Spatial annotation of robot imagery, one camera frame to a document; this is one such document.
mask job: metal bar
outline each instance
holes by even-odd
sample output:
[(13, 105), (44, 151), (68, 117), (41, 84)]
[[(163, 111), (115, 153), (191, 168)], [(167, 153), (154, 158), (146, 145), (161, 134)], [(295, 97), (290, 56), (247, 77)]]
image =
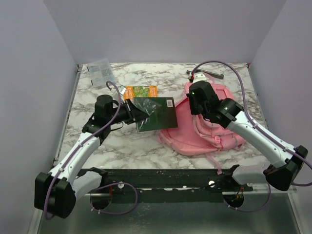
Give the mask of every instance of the metal bar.
[[(186, 71), (186, 74), (190, 74), (191, 72), (192, 72), (192, 71), (187, 70), (187, 71)], [(223, 75), (223, 74), (217, 74), (217, 73), (205, 71), (205, 70), (202, 70), (202, 69), (197, 69), (195, 72), (204, 72), (204, 73), (207, 73), (207, 74), (209, 74), (210, 76), (212, 76), (212, 77), (214, 77), (214, 78), (217, 78), (217, 79), (223, 79), (223, 78), (224, 78), (224, 75)]]

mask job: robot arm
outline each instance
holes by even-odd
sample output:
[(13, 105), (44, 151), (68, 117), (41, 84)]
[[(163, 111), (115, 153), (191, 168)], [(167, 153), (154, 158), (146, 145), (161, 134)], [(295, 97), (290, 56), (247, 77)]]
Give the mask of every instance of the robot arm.
[[(77, 177), (89, 156), (103, 143), (111, 126), (92, 136), (103, 128), (115, 115), (117, 108), (113, 104), (117, 101), (109, 95), (101, 95), (95, 103), (95, 112), (82, 128), (82, 134), (78, 141), (49, 173), (40, 173), (35, 180), (35, 207), (44, 209), (46, 195), (52, 184), (47, 211), (62, 218), (66, 218), (74, 208), (76, 200), (89, 191), (98, 188), (105, 183), (105, 171), (97, 168), (90, 169), (83, 176)], [(148, 118), (149, 115), (135, 107), (129, 99), (125, 100), (120, 111), (111, 125), (124, 122), (131, 124)]]
[[(302, 161), (294, 157), (291, 152), (305, 158), (308, 154), (306, 148), (303, 146), (295, 148), (293, 145), (284, 142), (254, 119), (252, 121), (255, 125), (251, 124), (241, 105), (230, 98), (219, 100), (210, 83), (206, 81), (200, 80), (192, 84), (187, 96), (190, 101), (192, 115), (202, 114), (206, 120), (218, 123), (223, 128), (239, 134), (258, 149), (271, 163), (263, 173), (258, 173), (259, 170), (256, 172), (254, 166), (250, 168), (238, 167), (233, 173), (233, 178), (239, 184), (260, 182), (261, 178), (263, 178), (279, 190), (288, 190), (302, 167)], [(285, 149), (281, 149), (265, 137), (259, 128), (277, 142), (282, 142)]]

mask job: backpack strap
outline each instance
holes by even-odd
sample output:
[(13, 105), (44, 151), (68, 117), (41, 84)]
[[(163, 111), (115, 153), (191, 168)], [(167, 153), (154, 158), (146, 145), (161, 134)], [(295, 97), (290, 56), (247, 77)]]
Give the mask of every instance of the backpack strap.
[(222, 172), (221, 164), (218, 161), (216, 161), (210, 153), (206, 153), (205, 155), (206, 155), (206, 159), (218, 169), (216, 173), (218, 175), (222, 174), (223, 172)]

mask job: white wall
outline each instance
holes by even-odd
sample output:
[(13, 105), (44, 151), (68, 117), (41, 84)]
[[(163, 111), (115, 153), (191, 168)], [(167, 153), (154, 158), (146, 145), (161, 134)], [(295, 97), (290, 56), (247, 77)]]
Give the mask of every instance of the white wall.
[(76, 63), (250, 62), (286, 0), (44, 0)]
[(0, 233), (23, 234), (77, 67), (42, 0), (2, 0), (0, 32)]
[[(312, 1), (288, 0), (256, 53), (251, 75), (269, 129), (303, 145), (312, 163)], [(304, 166), (296, 182), (311, 182)], [(299, 188), (312, 231), (312, 187)]]

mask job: marble surface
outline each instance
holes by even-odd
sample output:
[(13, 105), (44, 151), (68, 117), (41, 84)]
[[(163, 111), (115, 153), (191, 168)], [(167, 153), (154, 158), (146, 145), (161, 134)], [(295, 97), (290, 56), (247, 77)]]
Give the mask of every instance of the marble surface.
[[(235, 69), (243, 79), (246, 100), (250, 114), (262, 125), (263, 116), (253, 89), (246, 64), (235, 64)], [(119, 84), (157, 85), (158, 96), (177, 97), (183, 84), (187, 82), (186, 70), (192, 70), (194, 64), (112, 64)], [(239, 82), (235, 74), (223, 65), (211, 64), (202, 67), (208, 71), (224, 74), (224, 79), (215, 79), (216, 83), (226, 85), (238, 103), (243, 103)], [(77, 92), (65, 131), (65, 137), (59, 158), (62, 160), (77, 141), (83, 125), (94, 110), (97, 96), (112, 94), (106, 86), (93, 87), (90, 76), (83, 67)], [(126, 168), (126, 169), (202, 169), (214, 166), (202, 156), (182, 156), (169, 147), (158, 143), (157, 131), (138, 133), (135, 124), (125, 125), (111, 132), (104, 143), (89, 157), (84, 168)], [(212, 153), (223, 168), (234, 164), (254, 165), (265, 162), (266, 158), (253, 146), (245, 143), (239, 150)]]

